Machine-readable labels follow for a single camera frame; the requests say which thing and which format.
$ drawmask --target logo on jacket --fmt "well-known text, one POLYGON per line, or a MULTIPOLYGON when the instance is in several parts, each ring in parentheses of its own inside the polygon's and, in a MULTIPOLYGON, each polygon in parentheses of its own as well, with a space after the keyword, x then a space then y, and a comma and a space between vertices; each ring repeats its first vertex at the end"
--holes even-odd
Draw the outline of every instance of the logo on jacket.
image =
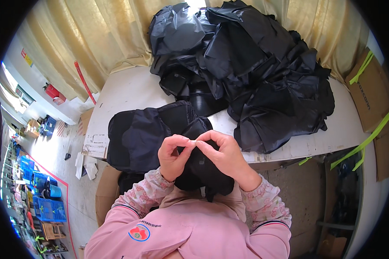
POLYGON ((135 241, 146 241, 150 237, 150 230, 144 225, 137 224, 128 232, 128 235, 135 241))

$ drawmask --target white table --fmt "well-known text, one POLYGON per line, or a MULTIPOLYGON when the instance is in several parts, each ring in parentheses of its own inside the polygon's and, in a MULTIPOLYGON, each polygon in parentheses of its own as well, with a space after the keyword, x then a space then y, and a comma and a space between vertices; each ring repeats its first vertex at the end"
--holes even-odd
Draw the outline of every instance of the white table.
MULTIPOLYGON (((161 90, 159 76, 152 75, 149 67, 135 67, 111 74, 95 105, 82 154, 95 158, 107 158, 108 123, 120 111, 158 108, 174 102, 172 95, 167 96, 161 90)), ((315 134, 295 136, 285 145, 270 154, 243 152, 249 163, 280 161, 305 158, 326 154, 362 143, 368 134, 363 132, 359 115, 353 99, 347 89, 337 80, 330 78, 336 107, 327 117, 327 131, 319 130, 315 134)), ((226 110, 209 117, 213 129, 233 135, 236 122, 226 110)))

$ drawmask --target floor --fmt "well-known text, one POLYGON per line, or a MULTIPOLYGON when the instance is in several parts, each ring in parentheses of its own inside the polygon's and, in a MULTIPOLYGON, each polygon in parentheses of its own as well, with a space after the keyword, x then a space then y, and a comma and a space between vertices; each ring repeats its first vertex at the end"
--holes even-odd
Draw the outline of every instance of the floor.
MULTIPOLYGON (((82 123, 67 126, 58 121, 51 138, 22 138, 20 145, 39 165, 41 172, 48 172, 58 180, 62 199, 67 208, 69 222, 65 232, 71 238, 63 239, 70 249, 66 258, 78 258, 78 247, 88 242, 98 225, 95 215, 95 192, 104 168, 108 163, 98 160, 97 177, 90 180, 87 175, 76 178, 75 160, 82 150, 84 135, 82 123), (69 152, 71 158, 64 160, 69 152)), ((291 165, 279 170, 259 170, 271 184, 279 186, 280 197, 292 214, 290 258, 314 251, 320 235, 317 220, 324 216, 325 173, 324 166, 315 160, 303 165, 291 165)))

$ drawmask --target cuff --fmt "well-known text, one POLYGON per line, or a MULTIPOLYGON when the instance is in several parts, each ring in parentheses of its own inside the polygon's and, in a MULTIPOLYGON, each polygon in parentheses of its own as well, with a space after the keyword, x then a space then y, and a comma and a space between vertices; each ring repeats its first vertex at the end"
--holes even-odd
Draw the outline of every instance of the cuff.
POLYGON ((154 179, 156 179, 156 181, 160 185, 165 186, 165 187, 171 187, 171 186, 174 185, 174 181, 169 182, 169 181, 167 181, 166 179, 163 178, 163 175, 161 175, 161 173, 160 173, 160 167, 158 167, 155 170, 151 170, 150 173, 153 174, 154 179))
POLYGON ((244 191, 242 188, 239 188, 241 190, 241 193, 250 199, 256 198, 258 196, 262 196, 262 194, 265 192, 265 179, 262 175, 259 175, 262 179, 261 184, 253 191, 244 191))

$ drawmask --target hand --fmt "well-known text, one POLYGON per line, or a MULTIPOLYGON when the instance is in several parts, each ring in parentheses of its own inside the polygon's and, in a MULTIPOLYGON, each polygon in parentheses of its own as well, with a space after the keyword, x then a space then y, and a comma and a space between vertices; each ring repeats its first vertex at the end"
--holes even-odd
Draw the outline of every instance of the hand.
POLYGON ((187 137, 174 134, 166 137, 158 150, 158 160, 160 161, 160 173, 168 182, 176 180, 183 173, 185 164, 196 147, 196 141, 191 141, 187 137), (177 147, 185 147, 178 153, 177 147))
POLYGON ((235 179, 243 190, 252 191, 261 184, 261 177, 245 161, 232 136, 211 130, 196 139, 196 146, 222 173, 235 179), (219 151, 205 142, 208 140, 216 142, 219 151))

